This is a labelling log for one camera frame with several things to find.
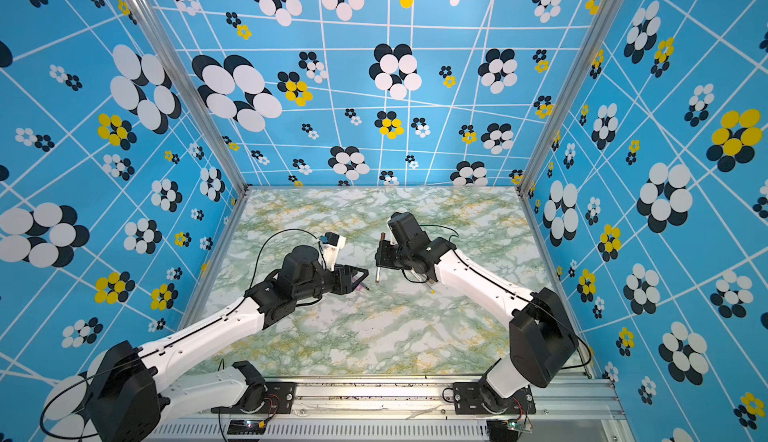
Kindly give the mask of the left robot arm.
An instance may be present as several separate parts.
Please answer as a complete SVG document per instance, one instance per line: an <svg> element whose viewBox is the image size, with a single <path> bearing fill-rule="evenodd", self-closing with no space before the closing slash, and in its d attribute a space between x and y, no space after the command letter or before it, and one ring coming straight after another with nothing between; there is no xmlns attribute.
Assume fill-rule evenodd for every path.
<svg viewBox="0 0 768 442"><path fill-rule="evenodd" d="M263 383L251 364L204 376L189 370L326 294L354 292L368 274L297 246L280 268L220 311L139 347L120 342L86 372L63 380L46 398L40 429L55 441L142 441L164 422L246 402Z"/></svg>

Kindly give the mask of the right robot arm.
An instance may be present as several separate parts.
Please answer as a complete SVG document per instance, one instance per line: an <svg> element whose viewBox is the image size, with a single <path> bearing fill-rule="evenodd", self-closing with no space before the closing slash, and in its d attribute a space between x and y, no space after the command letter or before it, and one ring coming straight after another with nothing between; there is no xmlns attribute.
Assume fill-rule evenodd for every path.
<svg viewBox="0 0 768 442"><path fill-rule="evenodd" d="M532 291L507 281L473 262L442 237L432 239L409 212L396 212L387 222L394 237L382 236L376 267L413 273L422 283L434 282L458 291L488 311L508 329L508 354L479 379L484 409L501 414L528 386L547 387L584 344L554 291Z"/></svg>

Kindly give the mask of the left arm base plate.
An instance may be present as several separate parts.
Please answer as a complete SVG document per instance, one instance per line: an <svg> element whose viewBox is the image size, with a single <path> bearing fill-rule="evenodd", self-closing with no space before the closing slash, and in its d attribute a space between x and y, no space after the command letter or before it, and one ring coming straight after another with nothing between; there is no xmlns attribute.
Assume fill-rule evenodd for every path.
<svg viewBox="0 0 768 442"><path fill-rule="evenodd" d="M297 384L287 381L267 381L246 393L233 406L214 407L215 414L289 414L296 399Z"/></svg>

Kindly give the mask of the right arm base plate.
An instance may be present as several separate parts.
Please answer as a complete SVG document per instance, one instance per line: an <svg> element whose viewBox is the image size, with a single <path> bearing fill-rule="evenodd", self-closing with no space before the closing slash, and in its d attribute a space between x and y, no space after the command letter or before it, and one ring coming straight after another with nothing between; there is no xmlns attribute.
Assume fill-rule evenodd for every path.
<svg viewBox="0 0 768 442"><path fill-rule="evenodd" d="M536 405L529 386L517 390L512 396L496 403L490 395L481 394L478 382L455 382L452 395L447 397L457 415L509 415L524 417L536 413Z"/></svg>

